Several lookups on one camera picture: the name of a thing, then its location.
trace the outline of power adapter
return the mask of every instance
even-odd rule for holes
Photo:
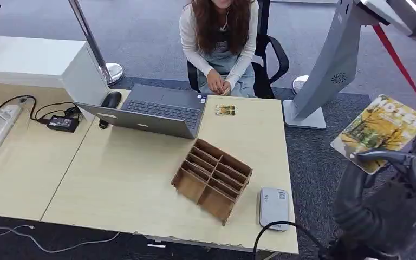
[[[66,116],[53,115],[47,127],[52,130],[74,133],[79,125],[77,118],[69,118]]]

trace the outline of white portable hard drive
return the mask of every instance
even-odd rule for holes
[[[259,224],[266,226],[274,221],[289,221],[289,196],[277,188],[262,188],[259,195]],[[285,231],[288,225],[273,225],[270,229]]]

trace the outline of dark carpet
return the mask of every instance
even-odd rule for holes
[[[145,84],[174,89],[190,89],[189,83],[173,80],[153,80],[127,77],[115,88],[128,89],[134,84]],[[290,89],[274,88],[278,99],[292,98]],[[368,104],[367,95],[339,94],[323,107],[328,128],[324,131],[286,128],[288,159],[291,171],[292,194],[296,221],[302,224],[324,244],[340,234],[332,218],[332,201],[339,178],[345,169],[346,159],[333,150],[329,143],[355,118]],[[380,178],[380,185],[393,172],[387,171]],[[108,239],[115,232],[85,229],[49,223],[0,217],[0,226],[33,225],[34,230],[21,229],[40,241],[49,250],[66,248],[91,240]],[[317,259],[317,248],[303,233],[298,231],[300,255],[281,254],[279,259]],[[116,240],[86,245],[57,254],[47,254],[39,250],[29,238],[15,235],[0,236],[0,260],[7,259],[251,259],[250,253],[211,249],[199,246],[164,243],[166,248],[150,248],[143,236],[120,234]],[[403,259],[416,260],[416,245],[404,253]]]

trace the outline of long brown hair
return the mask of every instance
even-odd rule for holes
[[[216,47],[219,14],[211,0],[191,0],[196,19],[198,48],[211,53]],[[248,40],[251,0],[232,0],[227,16],[229,51],[239,54]]]

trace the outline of yellow magazine cover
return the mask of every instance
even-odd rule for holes
[[[354,160],[353,154],[378,147],[399,151],[415,136],[416,111],[380,95],[331,142],[331,146],[366,173],[374,174],[386,161],[360,163]]]

